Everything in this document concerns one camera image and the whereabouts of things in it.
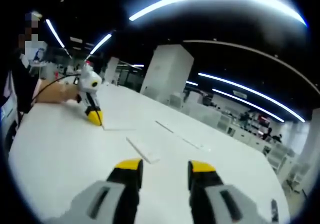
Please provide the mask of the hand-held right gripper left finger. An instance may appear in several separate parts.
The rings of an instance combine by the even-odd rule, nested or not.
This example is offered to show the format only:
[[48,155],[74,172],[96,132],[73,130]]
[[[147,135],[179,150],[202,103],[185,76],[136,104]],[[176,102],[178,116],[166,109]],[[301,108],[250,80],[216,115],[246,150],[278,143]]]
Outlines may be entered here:
[[142,159],[119,162],[106,180],[84,189],[74,197],[69,210],[46,223],[134,223],[142,174]]

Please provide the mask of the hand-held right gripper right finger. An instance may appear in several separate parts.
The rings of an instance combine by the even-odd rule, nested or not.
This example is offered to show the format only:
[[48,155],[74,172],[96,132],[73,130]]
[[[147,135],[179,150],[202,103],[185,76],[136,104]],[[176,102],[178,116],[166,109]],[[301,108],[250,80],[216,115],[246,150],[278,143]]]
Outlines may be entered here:
[[225,184],[206,162],[188,162],[189,206],[194,223],[267,223],[256,203]]

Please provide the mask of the person's left hand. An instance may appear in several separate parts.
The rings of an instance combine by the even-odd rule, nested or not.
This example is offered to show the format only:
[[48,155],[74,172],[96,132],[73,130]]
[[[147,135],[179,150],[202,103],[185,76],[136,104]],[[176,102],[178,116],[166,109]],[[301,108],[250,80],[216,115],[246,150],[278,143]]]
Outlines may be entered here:
[[74,100],[79,102],[80,94],[79,87],[75,84],[62,84],[60,89],[60,100],[66,102],[68,100]]

